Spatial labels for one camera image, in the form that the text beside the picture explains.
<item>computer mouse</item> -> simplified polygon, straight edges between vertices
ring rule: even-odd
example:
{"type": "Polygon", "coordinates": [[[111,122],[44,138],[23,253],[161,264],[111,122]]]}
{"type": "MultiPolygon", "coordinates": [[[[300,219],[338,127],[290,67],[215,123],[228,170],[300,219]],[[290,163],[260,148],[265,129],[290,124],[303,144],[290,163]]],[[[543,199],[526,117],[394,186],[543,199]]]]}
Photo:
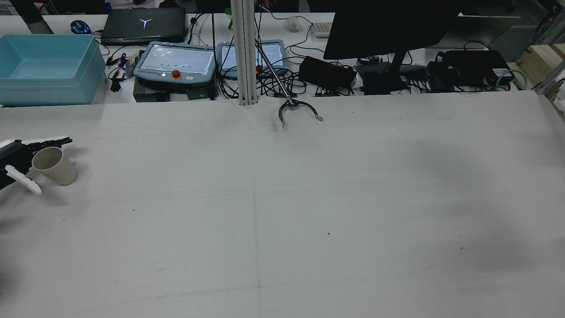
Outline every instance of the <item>computer mouse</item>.
{"type": "Polygon", "coordinates": [[[296,16],[288,17],[286,19],[286,26],[288,27],[288,30],[291,32],[298,32],[302,28],[302,25],[300,24],[300,21],[296,16]]]}
{"type": "Polygon", "coordinates": [[[74,34],[91,34],[90,27],[86,22],[81,20],[75,20],[71,22],[71,31],[74,34]]]}

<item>black laptop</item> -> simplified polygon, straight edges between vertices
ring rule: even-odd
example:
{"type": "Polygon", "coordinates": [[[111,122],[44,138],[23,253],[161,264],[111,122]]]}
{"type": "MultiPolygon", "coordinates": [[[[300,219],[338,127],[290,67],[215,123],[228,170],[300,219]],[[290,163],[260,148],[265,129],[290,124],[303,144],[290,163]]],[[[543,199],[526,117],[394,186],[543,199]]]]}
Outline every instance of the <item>black laptop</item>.
{"type": "Polygon", "coordinates": [[[184,20],[184,8],[114,9],[108,14],[101,43],[122,46],[184,42],[184,20]]]}

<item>white mouse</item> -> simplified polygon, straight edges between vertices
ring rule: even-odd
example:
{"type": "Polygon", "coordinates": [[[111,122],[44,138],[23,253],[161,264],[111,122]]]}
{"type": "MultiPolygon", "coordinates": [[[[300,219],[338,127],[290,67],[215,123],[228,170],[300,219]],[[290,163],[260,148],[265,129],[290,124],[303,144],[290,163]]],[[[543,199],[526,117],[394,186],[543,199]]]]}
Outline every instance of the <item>white mouse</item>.
{"type": "Polygon", "coordinates": [[[286,26],[291,32],[298,32],[302,28],[297,16],[290,16],[286,20],[286,26]]]}

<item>laptop logo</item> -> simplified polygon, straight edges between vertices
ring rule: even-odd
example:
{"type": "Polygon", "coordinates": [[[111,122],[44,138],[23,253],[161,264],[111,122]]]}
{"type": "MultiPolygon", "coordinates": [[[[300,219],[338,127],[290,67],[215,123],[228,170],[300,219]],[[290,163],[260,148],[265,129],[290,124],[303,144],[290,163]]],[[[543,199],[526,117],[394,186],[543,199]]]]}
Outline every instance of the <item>laptop logo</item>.
{"type": "Polygon", "coordinates": [[[141,20],[139,19],[141,22],[143,22],[143,29],[145,29],[145,26],[147,25],[147,22],[151,21],[152,19],[149,20],[141,20]]]}

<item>keyboard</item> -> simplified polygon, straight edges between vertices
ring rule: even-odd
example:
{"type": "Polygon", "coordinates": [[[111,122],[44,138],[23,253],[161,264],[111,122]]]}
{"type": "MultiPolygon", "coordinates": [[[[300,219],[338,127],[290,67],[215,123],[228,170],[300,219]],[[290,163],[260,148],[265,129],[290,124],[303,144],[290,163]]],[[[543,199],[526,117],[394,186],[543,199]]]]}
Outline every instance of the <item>keyboard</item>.
{"type": "Polygon", "coordinates": [[[329,37],[329,30],[332,28],[331,22],[314,22],[314,36],[318,38],[329,37]]]}

